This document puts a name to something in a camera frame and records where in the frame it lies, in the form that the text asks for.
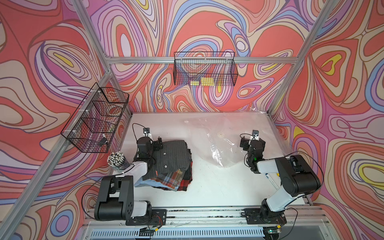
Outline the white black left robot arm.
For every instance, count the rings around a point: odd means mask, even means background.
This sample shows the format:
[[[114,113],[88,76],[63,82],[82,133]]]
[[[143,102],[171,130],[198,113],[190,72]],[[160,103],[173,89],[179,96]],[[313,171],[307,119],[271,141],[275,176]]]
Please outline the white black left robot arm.
[[[128,170],[101,179],[94,210],[97,221],[125,221],[127,226],[147,225],[153,221],[151,203],[134,199],[134,185],[157,163],[154,152],[163,148],[163,141],[160,137],[156,141],[141,137],[137,140],[137,147]]]

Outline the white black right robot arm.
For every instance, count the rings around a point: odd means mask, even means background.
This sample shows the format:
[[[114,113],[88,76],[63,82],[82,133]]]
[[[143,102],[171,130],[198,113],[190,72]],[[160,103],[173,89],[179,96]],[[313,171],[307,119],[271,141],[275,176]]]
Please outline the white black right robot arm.
[[[261,204],[260,216],[271,218],[282,215],[285,208],[297,198],[318,191],[321,180],[301,155],[287,155],[274,159],[265,159],[266,142],[259,137],[240,134],[240,148],[246,151],[245,166],[254,174],[276,173],[280,177],[281,185],[277,191]]]

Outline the clear plastic vacuum bag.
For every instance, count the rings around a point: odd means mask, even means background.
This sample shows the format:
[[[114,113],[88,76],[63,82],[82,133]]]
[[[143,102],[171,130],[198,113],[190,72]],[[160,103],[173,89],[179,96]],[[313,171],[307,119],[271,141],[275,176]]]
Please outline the clear plastic vacuum bag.
[[[266,142],[264,157],[279,157],[284,153],[277,130],[266,112],[228,112],[193,114],[183,121],[189,130],[192,152],[218,168],[230,168],[243,161],[246,151],[240,148],[240,134],[246,138],[253,130]]]

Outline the dark striped shirt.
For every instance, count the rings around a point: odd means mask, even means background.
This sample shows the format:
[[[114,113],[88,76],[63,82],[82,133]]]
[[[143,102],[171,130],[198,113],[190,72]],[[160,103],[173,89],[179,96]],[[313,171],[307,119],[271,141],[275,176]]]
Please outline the dark striped shirt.
[[[152,179],[159,175],[167,175],[177,170],[185,172],[192,161],[191,151],[184,140],[163,142],[163,148],[155,151],[153,157],[156,163],[143,176],[143,180]]]

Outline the light blue shirt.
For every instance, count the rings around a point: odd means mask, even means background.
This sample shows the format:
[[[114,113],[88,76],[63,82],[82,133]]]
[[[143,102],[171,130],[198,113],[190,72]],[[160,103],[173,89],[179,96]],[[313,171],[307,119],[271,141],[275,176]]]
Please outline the light blue shirt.
[[[167,186],[165,186],[161,182],[157,182],[157,181],[152,180],[152,179],[143,180],[143,178],[140,178],[134,184],[134,187],[136,187],[136,188],[139,188],[139,187],[153,187],[153,188],[166,188],[166,189],[168,188]]]

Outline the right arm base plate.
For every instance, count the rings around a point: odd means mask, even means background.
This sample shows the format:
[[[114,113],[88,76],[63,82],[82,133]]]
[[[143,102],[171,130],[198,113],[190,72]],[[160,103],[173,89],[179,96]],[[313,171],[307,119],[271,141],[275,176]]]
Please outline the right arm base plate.
[[[244,209],[241,212],[248,225],[285,225],[287,223],[284,211],[271,212],[262,208]]]

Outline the red black plaid shirt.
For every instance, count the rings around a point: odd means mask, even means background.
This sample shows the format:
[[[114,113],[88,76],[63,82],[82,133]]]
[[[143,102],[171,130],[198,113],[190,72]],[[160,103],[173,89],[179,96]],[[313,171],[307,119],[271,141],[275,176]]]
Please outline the red black plaid shirt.
[[[189,184],[193,180],[192,167],[193,167],[193,162],[190,163],[189,168],[185,172],[185,174],[182,178],[182,181],[180,182],[180,185],[178,187],[178,191],[184,191],[184,192],[187,191]]]

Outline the brown multicolour plaid shirt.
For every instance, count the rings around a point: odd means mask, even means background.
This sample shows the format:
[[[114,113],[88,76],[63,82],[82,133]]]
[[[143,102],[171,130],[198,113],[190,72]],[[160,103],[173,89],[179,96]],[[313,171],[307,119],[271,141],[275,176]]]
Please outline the brown multicolour plaid shirt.
[[[167,174],[158,174],[150,179],[150,183],[153,187],[176,191],[179,188],[184,175],[185,173],[181,170],[176,170],[175,172]]]

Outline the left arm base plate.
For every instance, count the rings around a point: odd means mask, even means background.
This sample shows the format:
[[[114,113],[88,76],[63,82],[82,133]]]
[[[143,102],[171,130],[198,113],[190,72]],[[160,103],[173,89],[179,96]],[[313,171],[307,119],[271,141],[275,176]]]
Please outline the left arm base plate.
[[[161,227],[166,224],[167,221],[166,209],[154,209],[147,211],[147,214],[142,217],[133,217],[126,220],[126,226],[153,226]]]

